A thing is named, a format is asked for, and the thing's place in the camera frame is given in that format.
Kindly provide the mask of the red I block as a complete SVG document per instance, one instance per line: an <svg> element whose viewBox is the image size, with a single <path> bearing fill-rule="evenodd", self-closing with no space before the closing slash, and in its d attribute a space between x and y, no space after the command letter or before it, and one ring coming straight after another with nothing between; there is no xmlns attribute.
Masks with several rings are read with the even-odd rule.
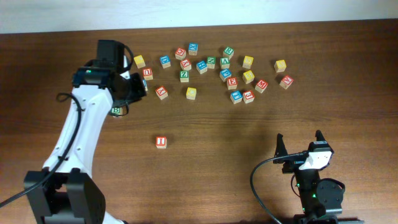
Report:
<svg viewBox="0 0 398 224"><path fill-rule="evenodd" d="M155 145L158 149L165 149L167 147L167 138L165 136L157 136Z"/></svg>

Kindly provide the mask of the yellow C block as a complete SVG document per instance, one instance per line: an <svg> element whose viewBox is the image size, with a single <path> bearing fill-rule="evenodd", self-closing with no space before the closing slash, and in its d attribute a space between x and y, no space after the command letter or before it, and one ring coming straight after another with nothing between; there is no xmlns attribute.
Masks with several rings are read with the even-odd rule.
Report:
<svg viewBox="0 0 398 224"><path fill-rule="evenodd" d="M194 100L197 96L197 89L188 87L186 92L186 98L189 100Z"/></svg>

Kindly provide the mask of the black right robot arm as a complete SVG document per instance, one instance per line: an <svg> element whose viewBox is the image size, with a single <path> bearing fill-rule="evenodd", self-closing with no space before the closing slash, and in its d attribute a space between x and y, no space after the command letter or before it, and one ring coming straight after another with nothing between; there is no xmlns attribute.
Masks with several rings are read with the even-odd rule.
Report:
<svg viewBox="0 0 398 224"><path fill-rule="evenodd" d="M301 215L294 215L294 223L364 223L357 218L338 218L343 212L345 185L335 179L320 178L319 172L329 166L334 150L320 130L315 137L306 151L289 154L283 135L277 135L275 163L283 165L284 174L294 175L303 209Z"/></svg>

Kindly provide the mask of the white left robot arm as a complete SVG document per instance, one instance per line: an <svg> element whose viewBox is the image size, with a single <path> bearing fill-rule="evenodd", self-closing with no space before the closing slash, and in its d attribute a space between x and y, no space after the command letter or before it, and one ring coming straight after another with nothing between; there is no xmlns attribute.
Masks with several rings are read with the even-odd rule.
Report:
<svg viewBox="0 0 398 224"><path fill-rule="evenodd" d="M142 78L130 74L133 54L116 40L99 40L96 58L73 75L60 137L40 171L29 171L24 188L37 223L120 223L106 211L104 194L92 179L93 158L107 116L120 117L146 95Z"/></svg>

